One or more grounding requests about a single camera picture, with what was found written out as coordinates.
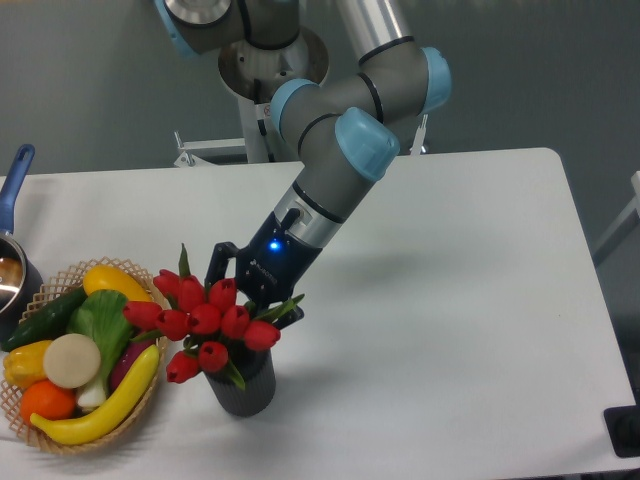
blue pot handle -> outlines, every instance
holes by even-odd
[[[36,149],[33,145],[22,145],[11,164],[9,174],[2,185],[2,190],[0,190],[0,233],[13,233],[13,212],[16,198],[18,198],[18,192],[35,154]]]

blue joint cap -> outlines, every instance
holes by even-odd
[[[156,5],[156,9],[158,10],[158,13],[160,14],[160,18],[162,19],[162,23],[164,23],[164,28],[167,29],[167,33],[169,34],[169,37],[173,42],[173,46],[176,47],[176,50],[178,50],[178,53],[180,54],[180,56],[184,58],[190,58],[198,55],[193,50],[193,48],[189,46],[189,44],[183,38],[183,36],[180,35],[180,32],[178,31],[176,26],[173,24],[173,21],[171,20],[171,16],[169,15],[169,12],[167,12],[167,9],[164,6],[164,0],[154,0],[154,3]]]
[[[282,112],[284,111],[284,107],[287,105],[287,102],[291,98],[291,96],[298,91],[298,89],[305,87],[307,85],[315,85],[318,87],[317,83],[313,83],[311,80],[307,80],[305,78],[294,78],[293,80],[289,80],[288,82],[283,83],[276,93],[273,95],[271,99],[271,121],[278,130],[280,136],[282,136],[282,130],[280,130],[280,121],[282,119]]]
[[[351,166],[370,182],[380,180],[400,152],[391,131],[368,113],[351,107],[336,122],[336,139]]]
[[[451,71],[447,61],[433,47],[423,48],[422,52],[427,57],[429,85],[427,87],[427,98],[424,101],[424,107],[422,107],[420,115],[429,113],[443,105],[451,96]]]

tulip bouquet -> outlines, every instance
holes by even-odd
[[[203,285],[191,274],[187,252],[182,245],[179,273],[160,270],[153,284],[167,299],[170,309],[153,302],[129,301],[125,318],[140,330],[134,341],[166,336],[182,341],[183,348],[169,361],[167,381],[183,383],[201,371],[223,375],[244,390],[245,381],[234,363],[236,355],[251,350],[269,350],[280,339],[273,322],[289,313],[304,295],[257,311],[248,301],[238,305],[233,278]]]

yellow pepper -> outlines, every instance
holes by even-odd
[[[82,287],[87,295],[98,290],[116,290],[127,300],[151,302],[152,299],[133,277],[110,265],[96,265],[82,279]]]
[[[49,345],[51,345],[51,340],[30,343],[12,350],[9,355],[4,357],[2,364],[7,383],[24,390],[34,383],[46,379],[42,359]]]

yellow banana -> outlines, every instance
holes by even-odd
[[[106,402],[93,412],[69,420],[47,420],[32,413],[31,423],[63,445],[80,445],[97,440],[113,431],[133,410],[151,383],[159,362],[158,347],[151,345],[133,362]]]

